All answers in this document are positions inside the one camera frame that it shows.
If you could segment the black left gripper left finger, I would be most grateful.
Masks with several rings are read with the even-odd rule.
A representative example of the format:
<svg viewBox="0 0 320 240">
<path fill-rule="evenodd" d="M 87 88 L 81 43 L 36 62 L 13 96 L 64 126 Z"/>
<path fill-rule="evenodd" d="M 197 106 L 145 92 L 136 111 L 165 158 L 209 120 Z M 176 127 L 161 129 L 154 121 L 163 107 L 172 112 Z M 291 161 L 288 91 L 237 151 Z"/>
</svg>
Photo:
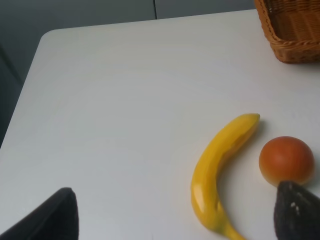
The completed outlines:
<svg viewBox="0 0 320 240">
<path fill-rule="evenodd" d="M 78 240 L 77 197 L 63 187 L 0 235 L 2 240 Z"/>
</svg>

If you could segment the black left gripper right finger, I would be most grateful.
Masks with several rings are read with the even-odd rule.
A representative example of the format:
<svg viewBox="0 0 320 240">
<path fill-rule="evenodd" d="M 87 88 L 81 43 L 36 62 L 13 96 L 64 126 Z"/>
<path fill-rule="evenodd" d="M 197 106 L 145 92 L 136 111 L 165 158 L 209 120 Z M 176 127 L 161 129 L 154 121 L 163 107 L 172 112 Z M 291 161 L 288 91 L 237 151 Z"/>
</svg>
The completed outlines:
<svg viewBox="0 0 320 240">
<path fill-rule="evenodd" d="M 282 181 L 277 187 L 273 221 L 279 240 L 318 240 L 320 198 L 293 181 Z"/>
</svg>

